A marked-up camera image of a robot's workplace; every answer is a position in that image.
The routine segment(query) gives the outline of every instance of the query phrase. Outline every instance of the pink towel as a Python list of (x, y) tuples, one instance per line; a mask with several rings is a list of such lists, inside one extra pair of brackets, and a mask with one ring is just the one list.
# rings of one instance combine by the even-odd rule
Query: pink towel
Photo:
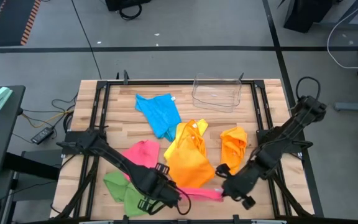
[(130, 149), (125, 150), (122, 155), (137, 165), (154, 168), (158, 162), (158, 152), (160, 144), (158, 142), (146, 140), (134, 144)]
[(189, 198), (197, 201), (212, 200), (215, 202), (223, 202), (222, 192), (217, 190), (194, 189), (181, 187), (180, 190), (189, 195)]
[[(130, 149), (125, 150), (122, 155), (137, 165), (154, 168), (158, 162), (159, 150), (160, 144), (158, 142), (146, 140), (134, 144)], [(124, 175), (127, 180), (130, 180), (128, 175)], [(223, 202), (221, 191), (194, 189), (188, 187), (183, 187), (180, 189), (188, 194), (192, 200), (212, 200), (216, 202)]]

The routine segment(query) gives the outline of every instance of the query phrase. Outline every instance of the floor mat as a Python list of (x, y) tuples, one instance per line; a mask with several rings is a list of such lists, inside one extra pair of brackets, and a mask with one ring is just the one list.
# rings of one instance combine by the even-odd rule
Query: floor mat
[(5, 0), (0, 8), (0, 47), (25, 45), (41, 0)]

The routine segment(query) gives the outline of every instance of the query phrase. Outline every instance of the gray floor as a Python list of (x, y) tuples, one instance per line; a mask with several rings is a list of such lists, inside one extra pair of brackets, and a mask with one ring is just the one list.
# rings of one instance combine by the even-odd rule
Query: gray floor
[[(136, 21), (124, 21), (108, 12), (99, 0), (74, 0), (93, 47), (143, 47), (185, 45), (272, 46), (269, 25), (259, 0), (153, 0), (144, 5)], [(299, 34), (282, 27), (286, 3), (269, 0), (281, 46), (325, 46), (329, 29), (313, 27)], [(335, 6), (327, 19), (338, 19), (352, 1)], [(340, 30), (332, 45), (358, 45), (358, 30)], [(42, 2), (29, 42), (24, 48), (87, 47), (80, 23), (70, 0)], [(309, 126), (307, 140), (313, 171), (326, 217), (358, 219), (358, 113), (336, 112), (336, 101), (358, 101), (356, 71), (337, 66), (326, 52), (284, 52), (285, 64), (295, 91), (303, 76), (318, 78), (322, 84), (321, 101), (328, 105), (324, 121)], [(358, 65), (355, 52), (334, 52), (345, 65)], [(97, 52), (103, 78), (115, 78), (126, 69), (133, 78), (193, 78), (197, 73), (244, 78), (281, 78), (275, 52), (261, 51), (186, 51), (186, 52)], [(14, 53), (0, 54), (0, 85), (27, 87), (22, 107), (29, 110), (52, 109), (54, 98), (69, 100), (80, 80), (98, 79), (91, 53)], [(315, 86), (305, 83), (302, 93), (314, 94)], [(47, 119), (50, 114), (28, 114)], [(18, 118), (14, 132), (26, 139), (37, 130)], [(40, 146), (12, 137), (9, 151), (56, 149), (64, 138), (58, 137)], [(15, 220), (44, 220), (51, 200), (35, 207), (34, 202), (17, 206)]]

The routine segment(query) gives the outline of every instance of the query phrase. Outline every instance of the black table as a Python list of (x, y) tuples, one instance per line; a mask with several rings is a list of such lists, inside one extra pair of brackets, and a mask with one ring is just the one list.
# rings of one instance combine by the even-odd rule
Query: black table
[(0, 171), (4, 168), (57, 180), (59, 169), (56, 167), (24, 159), (21, 156), (7, 152), (16, 118), (22, 113), (21, 103), (25, 91), (24, 86), (7, 87), (13, 90), (13, 93), (0, 111)]
[[(13, 180), (14, 171), (32, 174), (46, 179), (57, 180), (59, 168), (35, 162), (24, 157), (7, 152), (16, 118), (22, 113), (21, 103), (24, 96), (24, 86), (6, 86), (13, 90), (0, 111), (0, 198), (6, 197), (9, 191), (20, 190), (17, 181)], [(4, 213), (7, 198), (1, 200), (0, 222)]]

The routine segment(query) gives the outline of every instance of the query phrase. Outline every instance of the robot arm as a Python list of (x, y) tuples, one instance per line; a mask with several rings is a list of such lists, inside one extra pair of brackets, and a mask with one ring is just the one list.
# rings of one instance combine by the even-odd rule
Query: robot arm
[[(302, 96), (292, 109), (293, 116), (283, 126), (269, 130), (262, 138), (262, 143), (259, 147), (252, 152), (247, 164), (238, 173), (231, 175), (226, 164), (218, 166), (216, 174), (226, 179), (222, 186), (223, 196), (230, 196), (235, 201), (242, 200), (244, 208), (250, 209), (255, 204), (255, 201), (247, 194), (254, 188), (258, 178), (263, 180), (272, 178), (275, 182), (280, 181), (275, 170), (282, 154), (294, 152), (294, 148), (299, 149), (299, 147), (294, 147), (294, 138), (307, 125), (321, 121), (325, 116), (325, 109), (326, 105), (312, 96)], [(312, 144), (298, 141), (296, 145), (310, 147)], [(278, 183), (278, 186), (285, 188), (281, 183)], [(285, 194), (290, 194), (288, 189), (282, 189), (282, 191)], [(290, 200), (290, 203), (295, 207), (296, 200), (293, 197), (290, 199), (293, 199)]]
[(88, 129), (84, 131), (76, 142), (59, 142), (59, 146), (72, 147), (78, 152), (91, 151), (95, 156), (101, 156), (112, 165), (123, 171), (129, 177), (135, 188), (145, 196), (138, 204), (138, 208), (153, 215), (154, 205), (162, 202), (170, 208), (177, 207), (181, 200), (176, 184), (168, 180), (169, 168), (163, 164), (157, 164), (151, 169), (134, 164), (121, 153), (110, 147), (105, 140), (103, 131)]

